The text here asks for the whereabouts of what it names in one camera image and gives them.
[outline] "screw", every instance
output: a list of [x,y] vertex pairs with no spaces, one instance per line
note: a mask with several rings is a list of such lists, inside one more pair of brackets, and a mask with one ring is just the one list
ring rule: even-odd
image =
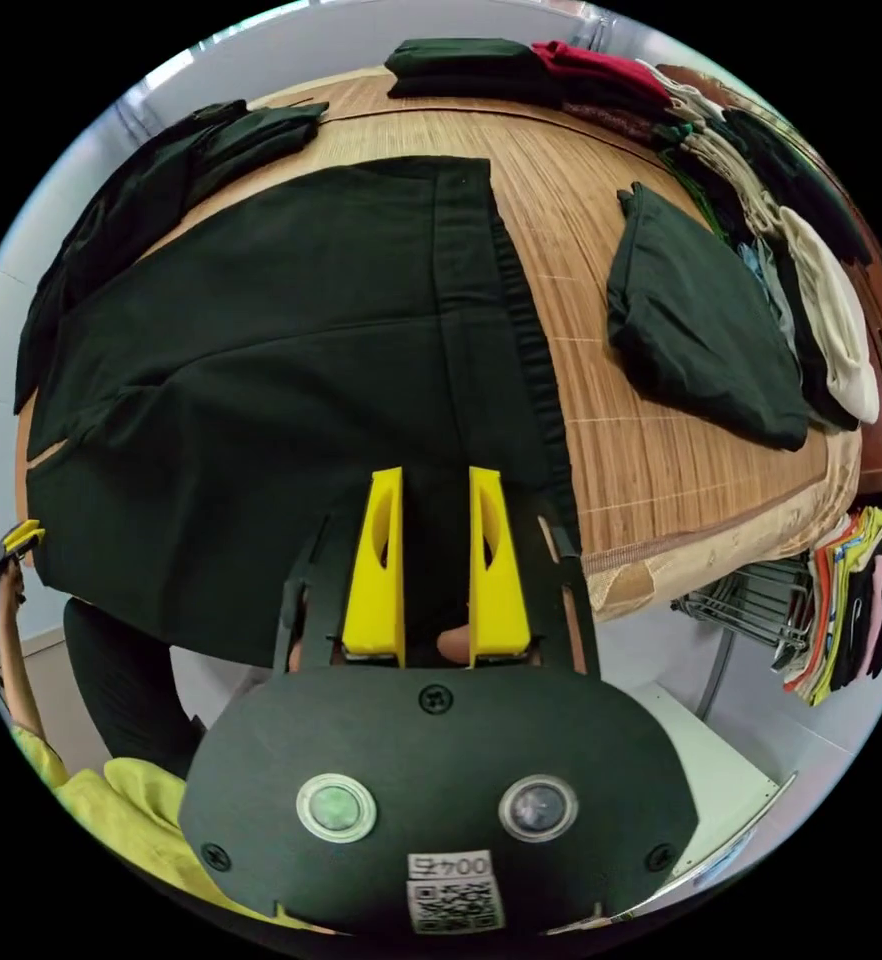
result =
[[216,843],[204,844],[201,847],[201,856],[212,870],[226,873],[231,869],[231,858]]
[[432,683],[421,691],[418,703],[425,713],[447,713],[454,704],[454,694],[440,683]]
[[660,873],[674,861],[674,847],[670,843],[659,843],[645,858],[645,866],[652,873]]

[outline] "black pants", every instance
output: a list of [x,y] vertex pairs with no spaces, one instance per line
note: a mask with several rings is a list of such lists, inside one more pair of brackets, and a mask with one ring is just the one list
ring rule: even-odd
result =
[[75,599],[64,608],[64,642],[111,756],[147,760],[187,779],[202,731],[181,706],[171,648]]

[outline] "human arm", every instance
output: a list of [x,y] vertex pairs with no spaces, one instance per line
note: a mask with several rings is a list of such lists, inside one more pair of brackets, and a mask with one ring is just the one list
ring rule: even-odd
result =
[[19,597],[24,593],[24,578],[16,560],[9,561],[0,574],[0,660],[1,682],[12,721],[44,740],[41,714],[34,699],[18,633]]

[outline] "yellow clip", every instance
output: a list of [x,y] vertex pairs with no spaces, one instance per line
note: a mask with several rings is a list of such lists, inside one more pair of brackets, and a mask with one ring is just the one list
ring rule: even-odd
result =
[[395,656],[404,666],[401,468],[371,475],[342,643],[352,656]]
[[17,554],[19,550],[24,550],[27,553],[24,548],[32,538],[35,538],[35,542],[31,544],[31,547],[36,547],[44,539],[44,530],[37,520],[25,520],[24,523],[18,524],[13,530],[8,531],[1,543],[4,546],[5,554]]
[[[531,643],[524,592],[497,470],[470,469],[471,588],[468,626],[471,661],[522,655]],[[488,557],[485,555],[487,544]]]

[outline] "finger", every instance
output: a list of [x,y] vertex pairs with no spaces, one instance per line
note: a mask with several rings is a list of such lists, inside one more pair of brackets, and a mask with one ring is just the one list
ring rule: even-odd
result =
[[438,634],[438,653],[452,663],[471,662],[471,633],[468,625]]

